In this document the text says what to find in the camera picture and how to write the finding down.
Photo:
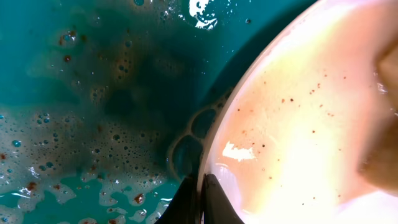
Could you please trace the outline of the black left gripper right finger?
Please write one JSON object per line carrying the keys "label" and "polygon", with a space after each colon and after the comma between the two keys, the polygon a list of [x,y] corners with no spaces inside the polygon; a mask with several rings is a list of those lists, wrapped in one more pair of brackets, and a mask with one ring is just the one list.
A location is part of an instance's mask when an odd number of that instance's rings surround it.
{"label": "black left gripper right finger", "polygon": [[204,224],[244,224],[214,174],[207,174],[201,189]]}

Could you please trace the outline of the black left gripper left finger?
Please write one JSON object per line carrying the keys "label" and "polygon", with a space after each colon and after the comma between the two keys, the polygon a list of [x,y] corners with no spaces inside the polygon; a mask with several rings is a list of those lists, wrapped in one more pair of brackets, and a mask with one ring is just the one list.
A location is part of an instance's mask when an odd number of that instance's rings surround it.
{"label": "black left gripper left finger", "polygon": [[155,224],[196,224],[197,180],[191,176],[184,178],[169,206]]}

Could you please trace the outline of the white plate with sauce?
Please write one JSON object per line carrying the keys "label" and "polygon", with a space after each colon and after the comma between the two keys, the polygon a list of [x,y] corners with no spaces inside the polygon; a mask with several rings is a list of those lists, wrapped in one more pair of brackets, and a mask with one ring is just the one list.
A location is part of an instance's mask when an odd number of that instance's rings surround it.
{"label": "white plate with sauce", "polygon": [[397,196],[358,171],[394,117],[376,71],[394,42],[396,1],[317,1],[258,56],[200,169],[244,223],[397,222]]}

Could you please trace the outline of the green yellow sponge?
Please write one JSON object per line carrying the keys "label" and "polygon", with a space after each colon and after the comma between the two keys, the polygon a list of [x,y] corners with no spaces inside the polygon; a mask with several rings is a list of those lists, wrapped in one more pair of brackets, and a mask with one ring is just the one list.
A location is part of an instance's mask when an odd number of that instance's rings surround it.
{"label": "green yellow sponge", "polygon": [[378,128],[369,150],[358,167],[359,174],[380,190],[397,196],[397,42],[376,60],[378,79],[394,114]]}

